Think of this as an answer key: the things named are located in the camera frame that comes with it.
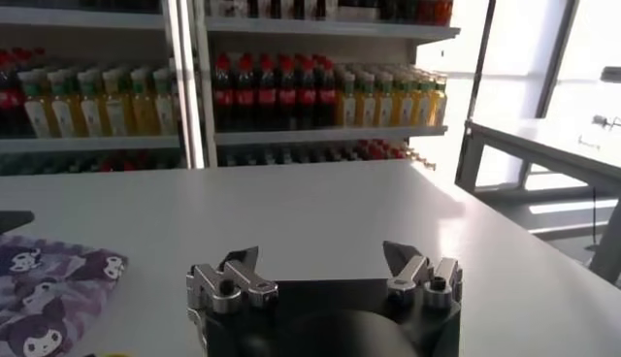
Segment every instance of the table surface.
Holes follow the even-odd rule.
[[[407,161],[0,178],[21,234],[105,247],[130,266],[71,356],[200,356],[185,272],[260,245],[270,279],[389,276],[381,242],[464,268],[462,356],[619,356],[621,292]]]
[[[621,130],[612,132],[593,124],[573,125],[575,120],[523,118],[468,122],[475,131],[535,149],[554,150],[555,157],[572,161],[587,159],[590,170],[607,171],[621,178]]]

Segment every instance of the white shelf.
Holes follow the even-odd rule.
[[[179,138],[177,136],[165,136],[0,140],[0,153],[95,151],[168,147],[180,147]]]
[[[7,6],[0,7],[0,24],[163,30],[164,17],[156,14],[106,13]]]
[[[224,146],[277,143],[337,142],[362,139],[403,139],[441,136],[447,127],[343,128],[215,134],[215,143]]]
[[[452,39],[460,32],[459,28],[441,26],[272,18],[207,17],[206,23],[212,32],[383,37],[424,42]]]

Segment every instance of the beverage display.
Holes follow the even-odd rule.
[[[409,65],[335,65],[316,54],[309,58],[298,53],[295,60],[280,54],[277,66],[265,53],[258,56],[259,63],[249,53],[230,58],[235,56],[221,54],[214,64],[217,132],[443,123],[443,75]]]

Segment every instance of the kuromi print fabric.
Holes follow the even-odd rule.
[[[0,357],[65,355],[126,267],[105,249],[0,235]]]

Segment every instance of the yellow juice bottle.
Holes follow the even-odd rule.
[[[51,85],[51,107],[58,120],[58,128],[63,138],[87,137],[88,129],[82,115],[80,103],[76,100],[71,81],[66,71],[48,73]]]
[[[97,86],[97,71],[78,73],[78,82],[82,92],[82,113],[86,119],[88,133],[91,137],[110,137],[112,128],[106,112],[106,100]]]
[[[376,113],[374,126],[390,126],[393,107],[392,75],[387,72],[379,73],[376,86]]]
[[[340,79],[340,88],[337,93],[337,124],[354,126],[356,119],[356,99],[354,86],[356,76],[351,72],[343,72]]]
[[[37,138],[59,138],[58,122],[49,97],[42,91],[40,76],[35,72],[20,72],[17,76],[26,95],[24,108]]]
[[[356,126],[373,126],[376,113],[375,81],[376,76],[360,72],[360,81],[356,91]]]
[[[437,78],[436,90],[432,92],[433,116],[429,121],[430,126],[442,126],[444,124],[444,114],[446,113],[446,77]]]
[[[432,88],[433,80],[429,77],[420,80],[420,101],[418,104],[418,114],[416,115],[416,123],[419,126],[429,126],[432,121]]]
[[[121,71],[117,68],[103,73],[106,87],[106,113],[110,119],[112,134],[115,137],[136,135],[136,122],[132,111],[127,85],[121,80]]]
[[[155,136],[160,134],[159,120],[155,111],[155,103],[148,90],[148,80],[150,76],[145,68],[139,68],[131,74],[134,96],[134,117],[138,133],[144,136]]]
[[[173,97],[171,95],[171,75],[167,68],[161,68],[153,72],[155,81],[155,109],[162,135],[177,135],[177,119],[173,110]]]
[[[400,73],[397,83],[399,85],[395,95],[395,112],[392,116],[393,126],[411,125],[412,114],[412,93],[411,86],[413,78],[409,74]]]

